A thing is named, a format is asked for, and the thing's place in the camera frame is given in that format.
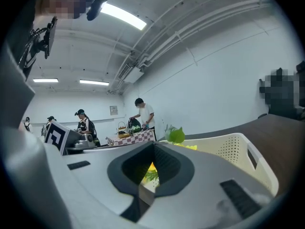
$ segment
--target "white wall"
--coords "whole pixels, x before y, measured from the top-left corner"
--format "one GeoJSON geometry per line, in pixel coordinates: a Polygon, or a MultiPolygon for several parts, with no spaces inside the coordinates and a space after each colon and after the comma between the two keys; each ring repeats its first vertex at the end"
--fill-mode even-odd
{"type": "Polygon", "coordinates": [[[38,93],[31,101],[23,119],[30,117],[34,134],[40,136],[41,128],[47,123],[47,117],[54,116],[59,123],[70,129],[76,129],[79,119],[74,113],[84,109],[94,122],[101,144],[106,144],[106,136],[117,132],[118,123],[124,121],[123,100],[118,95],[57,92],[38,93]],[[118,115],[110,115],[110,106],[118,106],[118,115]]]}
{"type": "Polygon", "coordinates": [[[293,34],[273,12],[235,16],[155,61],[124,93],[126,118],[137,114],[134,100],[141,97],[155,110],[157,138],[167,124],[182,126],[186,134],[244,124],[267,113],[258,80],[279,67],[293,74],[303,59],[293,34]]]}

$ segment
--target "black vent slot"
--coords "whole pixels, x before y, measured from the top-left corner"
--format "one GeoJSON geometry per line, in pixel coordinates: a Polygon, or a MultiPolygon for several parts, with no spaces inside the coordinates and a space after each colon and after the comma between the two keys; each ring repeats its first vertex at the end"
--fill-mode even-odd
{"type": "Polygon", "coordinates": [[[229,180],[220,183],[242,219],[246,219],[261,209],[236,181],[229,180]]]}
{"type": "Polygon", "coordinates": [[[88,166],[88,165],[90,165],[90,163],[88,161],[81,161],[81,162],[69,164],[67,166],[70,170],[75,170],[75,169],[82,168],[82,167],[88,166]]]}
{"type": "Polygon", "coordinates": [[[252,165],[254,166],[254,169],[256,169],[257,162],[255,161],[255,159],[254,159],[254,157],[253,157],[253,155],[251,154],[251,152],[250,152],[249,149],[248,149],[248,156],[249,156],[249,158],[250,158],[250,160],[251,160],[252,165]]]}

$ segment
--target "wall sign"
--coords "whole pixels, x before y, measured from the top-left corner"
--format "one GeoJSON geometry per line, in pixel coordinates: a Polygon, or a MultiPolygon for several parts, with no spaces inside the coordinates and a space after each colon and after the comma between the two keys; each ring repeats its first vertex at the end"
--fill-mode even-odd
{"type": "Polygon", "coordinates": [[[118,114],[118,106],[110,106],[110,115],[118,114]]]}

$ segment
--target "red checkered cloth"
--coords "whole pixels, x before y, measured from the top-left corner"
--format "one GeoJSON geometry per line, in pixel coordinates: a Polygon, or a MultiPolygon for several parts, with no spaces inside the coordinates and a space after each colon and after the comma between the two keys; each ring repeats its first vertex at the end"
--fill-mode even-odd
{"type": "Polygon", "coordinates": [[[146,130],[133,134],[126,138],[119,138],[117,135],[106,137],[110,146],[122,146],[127,144],[135,144],[138,142],[155,141],[153,130],[146,130]]]}

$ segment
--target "white t-shirt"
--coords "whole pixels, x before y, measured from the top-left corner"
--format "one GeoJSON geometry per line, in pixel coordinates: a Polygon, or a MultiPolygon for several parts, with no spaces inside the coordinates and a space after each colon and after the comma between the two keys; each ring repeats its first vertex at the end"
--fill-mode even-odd
{"type": "Polygon", "coordinates": [[[29,122],[25,122],[23,127],[25,128],[25,125],[29,128],[30,132],[33,133],[33,126],[29,122]]]}
{"type": "MultiPolygon", "coordinates": [[[[139,109],[139,115],[141,116],[142,124],[148,121],[150,114],[152,113],[154,113],[153,107],[151,107],[149,104],[145,104],[144,108],[139,109]]],[[[153,128],[153,127],[154,127],[154,118],[152,118],[152,120],[148,124],[148,128],[153,128]]]]}

